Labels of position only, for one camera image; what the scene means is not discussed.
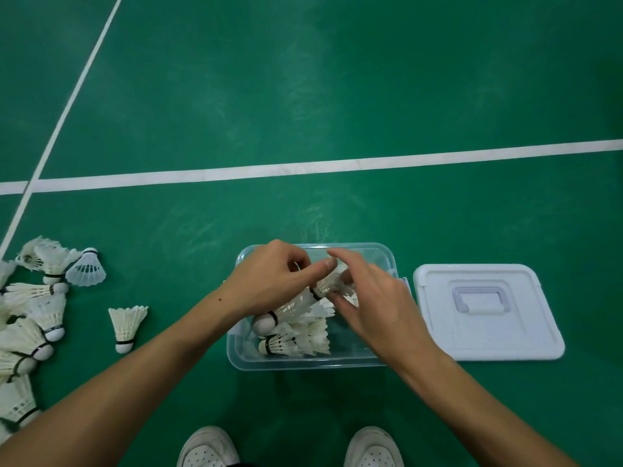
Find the clear plastic container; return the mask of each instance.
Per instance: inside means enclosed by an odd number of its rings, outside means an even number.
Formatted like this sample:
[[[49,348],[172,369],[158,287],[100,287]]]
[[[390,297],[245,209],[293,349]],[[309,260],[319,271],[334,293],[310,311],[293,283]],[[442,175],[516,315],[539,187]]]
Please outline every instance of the clear plastic container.
[[[392,251],[383,244],[366,243],[328,243],[297,244],[305,249],[312,262],[327,257],[326,249],[343,247],[359,252],[363,258],[378,265],[394,277],[398,277],[396,260]],[[245,248],[238,255],[236,265],[242,262],[256,246]],[[252,318],[236,324],[227,334],[227,358],[240,370],[292,370],[292,369],[337,369],[340,367],[372,367],[384,365],[368,346],[348,327],[338,314],[327,318],[327,331],[331,344],[331,354],[316,356],[286,357],[284,355],[262,355],[257,350],[259,339],[251,331]]]

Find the hand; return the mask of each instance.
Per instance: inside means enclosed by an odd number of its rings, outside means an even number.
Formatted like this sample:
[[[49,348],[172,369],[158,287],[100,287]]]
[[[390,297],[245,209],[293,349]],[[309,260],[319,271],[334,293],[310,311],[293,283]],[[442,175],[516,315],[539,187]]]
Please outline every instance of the hand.
[[[336,266],[337,260],[333,258],[312,264],[300,247],[274,240],[258,246],[236,266],[217,292],[233,303],[238,319],[242,319],[285,305]]]
[[[387,365],[397,369],[413,357],[441,352],[404,283],[378,266],[368,264],[357,252],[342,248],[328,252],[347,264],[348,271],[341,278],[349,283],[348,273],[352,277],[359,308],[337,293],[330,293],[328,298],[354,332]]]

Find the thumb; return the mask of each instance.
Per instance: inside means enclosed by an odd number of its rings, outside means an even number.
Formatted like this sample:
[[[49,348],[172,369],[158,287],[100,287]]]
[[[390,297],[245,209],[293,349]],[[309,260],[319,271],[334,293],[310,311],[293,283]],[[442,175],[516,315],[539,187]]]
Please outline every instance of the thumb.
[[[326,297],[331,303],[333,303],[335,309],[338,310],[338,313],[346,319],[348,326],[353,328],[354,332],[361,335],[363,327],[361,325],[361,319],[359,318],[359,309],[350,303],[346,298],[341,296],[339,293],[335,293],[334,291],[330,291]]]
[[[294,275],[299,282],[305,283],[305,286],[313,287],[319,280],[322,280],[335,270],[337,266],[337,259],[329,257],[308,265],[304,269],[294,272],[292,275]]]

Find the forearm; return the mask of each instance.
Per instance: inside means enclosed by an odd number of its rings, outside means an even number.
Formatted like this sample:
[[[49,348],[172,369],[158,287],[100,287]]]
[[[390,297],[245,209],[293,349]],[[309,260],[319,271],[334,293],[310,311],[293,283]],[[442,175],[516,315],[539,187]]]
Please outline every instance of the forearm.
[[[399,375],[482,466],[575,466],[444,353],[411,357]]]
[[[228,329],[231,322],[221,306],[216,293],[209,295],[173,326],[44,412],[0,448],[0,464],[118,463],[162,400]]]

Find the white plastic lid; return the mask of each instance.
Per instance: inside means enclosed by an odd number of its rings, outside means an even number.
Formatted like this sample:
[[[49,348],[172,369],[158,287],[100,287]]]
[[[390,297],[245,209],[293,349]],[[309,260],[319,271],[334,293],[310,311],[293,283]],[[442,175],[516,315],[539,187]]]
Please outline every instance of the white plastic lid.
[[[432,338],[457,361],[558,359],[565,342],[541,284],[520,264],[427,264],[413,274]]]

